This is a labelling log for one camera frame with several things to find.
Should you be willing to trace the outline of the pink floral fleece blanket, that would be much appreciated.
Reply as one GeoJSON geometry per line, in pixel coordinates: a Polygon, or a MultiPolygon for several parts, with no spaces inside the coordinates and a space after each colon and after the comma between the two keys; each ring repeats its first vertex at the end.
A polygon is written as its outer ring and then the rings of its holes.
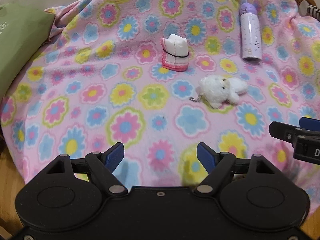
{"type": "Polygon", "coordinates": [[[57,155],[82,158],[116,142],[115,170],[126,186],[194,185],[206,171],[205,142],[238,158],[262,154],[319,207],[319,166],[293,158],[268,133],[273,121],[297,126],[319,118],[319,22],[295,0],[79,0],[49,9],[50,42],[8,90],[1,126],[25,182],[57,155]],[[242,58],[239,9],[255,6],[262,59],[242,58]],[[189,66],[162,66],[161,39],[188,41],[189,66]],[[213,109],[197,98],[209,75],[248,84],[237,105],[213,109]]]}

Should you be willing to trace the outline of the purple water bottle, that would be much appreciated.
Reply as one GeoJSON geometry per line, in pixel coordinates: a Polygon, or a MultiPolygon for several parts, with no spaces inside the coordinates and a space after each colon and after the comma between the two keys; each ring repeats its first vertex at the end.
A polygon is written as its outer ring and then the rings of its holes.
{"type": "Polygon", "coordinates": [[[249,61],[261,61],[261,31],[257,10],[251,3],[242,3],[239,15],[242,58],[249,61]]]}

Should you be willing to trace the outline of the white plush sheep keychain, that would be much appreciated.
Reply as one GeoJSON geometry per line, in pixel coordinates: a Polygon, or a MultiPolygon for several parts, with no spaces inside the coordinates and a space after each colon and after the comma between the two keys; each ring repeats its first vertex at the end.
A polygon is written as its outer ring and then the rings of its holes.
{"type": "Polygon", "coordinates": [[[248,89],[247,82],[237,77],[224,77],[221,75],[209,75],[199,81],[197,98],[190,97],[192,102],[206,100],[213,109],[220,108],[224,102],[237,105],[240,96],[248,89]]]}

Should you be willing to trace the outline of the green cushion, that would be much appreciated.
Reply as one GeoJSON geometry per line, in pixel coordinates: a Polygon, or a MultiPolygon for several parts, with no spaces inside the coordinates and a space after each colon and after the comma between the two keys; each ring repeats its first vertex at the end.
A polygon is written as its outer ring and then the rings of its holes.
{"type": "Polygon", "coordinates": [[[48,39],[54,18],[54,14],[40,9],[1,5],[1,97],[48,39]]]}

